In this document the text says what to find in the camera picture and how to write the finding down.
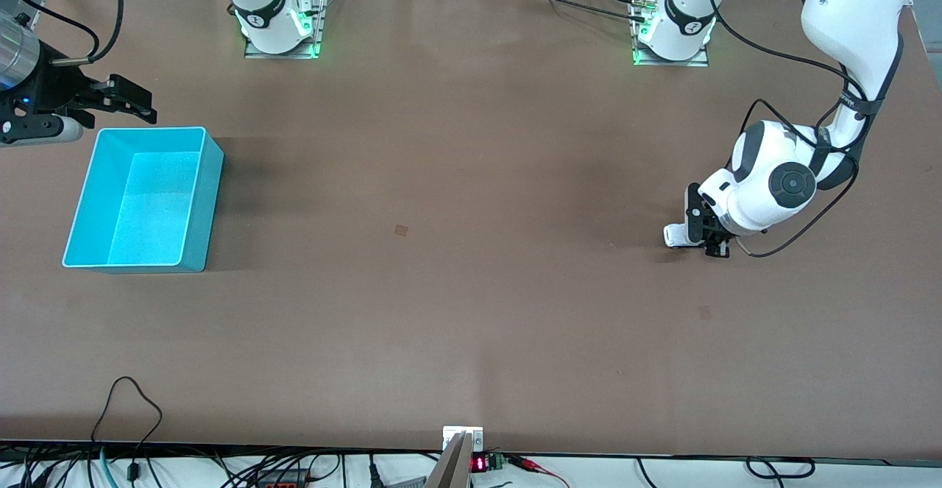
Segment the metal frame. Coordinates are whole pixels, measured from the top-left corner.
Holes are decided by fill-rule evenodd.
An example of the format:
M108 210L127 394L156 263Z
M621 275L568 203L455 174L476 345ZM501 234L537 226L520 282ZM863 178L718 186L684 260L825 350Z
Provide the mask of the metal frame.
M468 488L474 445L473 432L456 432L428 475L425 488Z

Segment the connector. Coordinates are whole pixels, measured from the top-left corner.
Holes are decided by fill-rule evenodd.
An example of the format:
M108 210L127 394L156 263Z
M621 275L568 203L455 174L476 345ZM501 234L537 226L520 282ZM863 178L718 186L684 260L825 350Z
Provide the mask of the connector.
M380 471L372 459L369 461L369 488L386 488L383 479L380 478Z
M141 465L137 462L131 462L127 465L127 479L128 481L137 481L141 478Z
M657 9L656 0L631 0L631 5L636 8L647 8L649 10Z

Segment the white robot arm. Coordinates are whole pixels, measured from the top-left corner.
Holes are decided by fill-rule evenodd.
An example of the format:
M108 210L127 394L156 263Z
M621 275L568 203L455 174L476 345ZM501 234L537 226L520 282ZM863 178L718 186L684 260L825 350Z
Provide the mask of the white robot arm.
M670 61L685 61L700 51L716 25L710 0L653 0L646 15L649 25L640 28L638 41ZM713 0L719 5L723 0Z
M314 32L311 0L232 0L242 33L266 53L284 53Z
M762 232L804 209L817 190L857 173L869 127L902 55L899 12L907 0L807 0L801 27L838 61L845 85L837 115L818 129L761 121L741 133L727 167L690 184L683 224L664 227L669 247L728 257L728 240Z

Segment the metal mounting plate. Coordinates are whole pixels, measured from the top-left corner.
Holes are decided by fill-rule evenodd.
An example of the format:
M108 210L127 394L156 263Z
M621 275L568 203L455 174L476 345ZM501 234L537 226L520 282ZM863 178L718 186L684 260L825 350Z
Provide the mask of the metal mounting plate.
M474 438L474 451L484 451L484 428L471 427L471 425L445 425L442 428L442 449L448 447L451 437L460 432L469 432Z

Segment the metal bracket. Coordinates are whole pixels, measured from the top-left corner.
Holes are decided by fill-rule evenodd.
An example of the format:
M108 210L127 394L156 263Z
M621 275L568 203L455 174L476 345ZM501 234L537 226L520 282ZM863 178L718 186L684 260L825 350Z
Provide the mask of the metal bracket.
M448 447L448 443L451 442L455 434L471 434L474 451L484 451L484 428L469 427L468 425L445 425L442 428L442 449Z
M246 59L317 59L320 57L320 45L324 38L327 0L302 0L297 12L297 23L306 29L312 29L309 36L297 43L295 48L283 53L266 53L256 49L248 40L245 42Z

